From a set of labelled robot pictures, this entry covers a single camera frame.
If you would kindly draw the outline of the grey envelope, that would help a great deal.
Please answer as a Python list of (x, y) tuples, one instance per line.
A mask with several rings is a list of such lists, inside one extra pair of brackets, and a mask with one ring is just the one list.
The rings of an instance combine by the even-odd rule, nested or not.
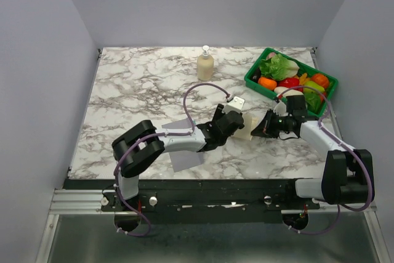
[[(171, 123), (163, 124), (163, 129), (186, 129), (191, 127), (189, 120), (183, 119)], [(203, 164), (204, 158), (202, 153), (180, 151), (170, 152), (169, 157), (174, 172), (180, 172)]]

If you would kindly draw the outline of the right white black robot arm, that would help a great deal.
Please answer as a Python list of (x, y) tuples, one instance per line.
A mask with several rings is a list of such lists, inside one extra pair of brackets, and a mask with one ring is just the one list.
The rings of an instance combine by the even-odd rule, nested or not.
[(276, 99), (263, 120), (252, 130), (254, 137), (278, 139), (293, 133), (308, 142), (324, 159), (321, 178), (297, 179), (294, 187), (283, 193), (284, 204), (292, 209), (314, 198), (328, 204), (364, 203), (354, 211), (367, 208), (374, 199), (372, 155), (355, 149), (327, 130), (315, 116), (309, 116), (303, 95), (290, 95), (286, 102)]

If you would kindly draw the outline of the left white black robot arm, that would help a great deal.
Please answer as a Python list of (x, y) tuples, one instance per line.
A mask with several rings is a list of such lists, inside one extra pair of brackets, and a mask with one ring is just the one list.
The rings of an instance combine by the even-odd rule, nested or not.
[(115, 167), (115, 203), (124, 211), (136, 205), (139, 175), (163, 153), (208, 152), (223, 146), (238, 129), (244, 127), (243, 105), (219, 104), (211, 121), (189, 129), (159, 129), (143, 120), (111, 144)]

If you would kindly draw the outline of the beige letter paper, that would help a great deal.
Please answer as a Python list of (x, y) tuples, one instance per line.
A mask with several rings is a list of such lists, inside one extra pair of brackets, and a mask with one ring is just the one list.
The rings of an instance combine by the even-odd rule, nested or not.
[(258, 117), (252, 116), (249, 113), (243, 114), (244, 127), (242, 129), (238, 129), (233, 135), (232, 138), (241, 139), (241, 140), (252, 140), (251, 132), (257, 127), (259, 123)]

